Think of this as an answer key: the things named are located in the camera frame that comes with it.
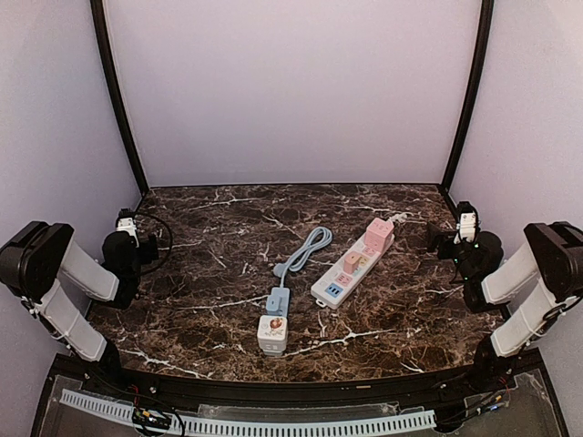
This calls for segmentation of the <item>pink cube socket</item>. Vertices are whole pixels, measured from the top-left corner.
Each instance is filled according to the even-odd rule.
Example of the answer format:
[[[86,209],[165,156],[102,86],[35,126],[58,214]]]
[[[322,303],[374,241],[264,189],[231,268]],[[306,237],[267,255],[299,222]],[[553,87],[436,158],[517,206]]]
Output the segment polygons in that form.
[[[364,244],[376,251],[385,250],[394,234],[394,224],[391,220],[375,218],[367,227],[364,234]]]

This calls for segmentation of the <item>white multicolour power strip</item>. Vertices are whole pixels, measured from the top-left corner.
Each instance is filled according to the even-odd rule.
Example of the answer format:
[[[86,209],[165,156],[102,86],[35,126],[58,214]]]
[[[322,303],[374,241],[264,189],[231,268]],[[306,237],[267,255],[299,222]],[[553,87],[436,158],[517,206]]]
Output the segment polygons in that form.
[[[394,223],[375,218],[366,231],[311,286],[321,308],[337,310],[394,243]]]

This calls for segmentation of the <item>blue plug adapter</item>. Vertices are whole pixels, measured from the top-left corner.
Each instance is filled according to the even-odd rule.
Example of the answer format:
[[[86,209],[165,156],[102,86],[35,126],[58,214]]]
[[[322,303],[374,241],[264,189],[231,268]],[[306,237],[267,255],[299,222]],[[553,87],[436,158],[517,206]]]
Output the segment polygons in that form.
[[[281,296],[270,295],[266,303],[266,311],[271,316],[281,316]]]

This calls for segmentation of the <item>white cube socket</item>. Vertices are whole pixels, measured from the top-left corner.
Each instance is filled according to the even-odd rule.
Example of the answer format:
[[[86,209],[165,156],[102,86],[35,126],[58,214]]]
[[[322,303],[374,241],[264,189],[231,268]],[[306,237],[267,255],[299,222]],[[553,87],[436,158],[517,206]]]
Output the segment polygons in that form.
[[[262,315],[257,340],[265,355],[281,356],[287,347],[288,320],[281,316]]]

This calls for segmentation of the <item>blue power strip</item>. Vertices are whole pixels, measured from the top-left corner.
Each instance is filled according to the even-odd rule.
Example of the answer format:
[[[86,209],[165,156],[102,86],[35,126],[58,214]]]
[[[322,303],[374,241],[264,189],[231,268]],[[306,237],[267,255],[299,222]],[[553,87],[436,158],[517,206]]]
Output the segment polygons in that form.
[[[266,302],[266,312],[270,316],[288,317],[291,291],[285,287],[273,287]]]

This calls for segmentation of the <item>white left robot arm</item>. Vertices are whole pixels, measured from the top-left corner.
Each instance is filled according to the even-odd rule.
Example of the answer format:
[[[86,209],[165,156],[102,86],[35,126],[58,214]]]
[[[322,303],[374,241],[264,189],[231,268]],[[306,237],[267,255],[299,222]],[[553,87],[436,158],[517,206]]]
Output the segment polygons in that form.
[[[118,348],[92,327],[67,296],[65,279],[90,299],[124,310],[138,295],[143,269],[159,259],[157,238],[140,239],[132,218],[122,218],[102,246],[98,263],[75,240],[73,227],[32,221],[1,248],[1,283],[20,299],[53,338],[80,359],[113,373],[121,367]]]

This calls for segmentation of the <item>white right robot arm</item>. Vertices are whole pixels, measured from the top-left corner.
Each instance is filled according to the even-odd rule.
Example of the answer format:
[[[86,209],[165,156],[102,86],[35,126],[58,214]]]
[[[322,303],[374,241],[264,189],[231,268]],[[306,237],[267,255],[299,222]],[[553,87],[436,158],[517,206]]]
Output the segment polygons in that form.
[[[557,320],[582,301],[582,231],[566,221],[529,223],[526,241],[508,259],[501,239],[475,225],[426,227],[427,250],[455,266],[453,281],[463,288],[474,313],[523,300],[511,316],[480,341],[475,366],[509,363]]]

